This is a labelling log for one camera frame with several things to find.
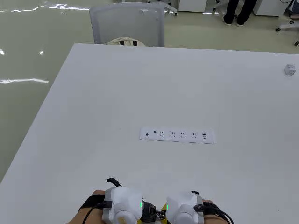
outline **electrical outlet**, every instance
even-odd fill
[[[207,130],[187,130],[185,128],[152,128],[142,127],[140,129],[140,139],[158,141],[179,141],[215,144],[215,134],[211,129]]]

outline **person's legs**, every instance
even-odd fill
[[[245,0],[244,6],[238,15],[237,24],[244,25],[256,5],[257,0]]]
[[[237,9],[239,0],[230,0],[226,9],[226,14],[223,20],[226,24],[232,24],[235,17],[235,10]]]

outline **shoe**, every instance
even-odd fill
[[[239,23],[236,23],[236,25],[237,25],[237,27],[243,27],[244,26],[244,24],[242,25],[242,24],[239,24]]]
[[[229,26],[229,27],[230,27],[233,23],[226,23],[224,17],[225,17],[225,15],[224,15],[223,18],[222,18],[224,24],[225,24],[226,26]]]

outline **chair backrest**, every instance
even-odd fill
[[[145,46],[164,47],[164,7],[156,4],[115,3],[89,10],[95,44],[131,37]]]

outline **green floor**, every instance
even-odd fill
[[[111,1],[0,0],[0,180],[72,45],[93,43],[88,8]],[[252,16],[238,28],[224,26],[221,13],[165,17],[166,47],[299,52],[297,32],[274,31],[287,19]]]

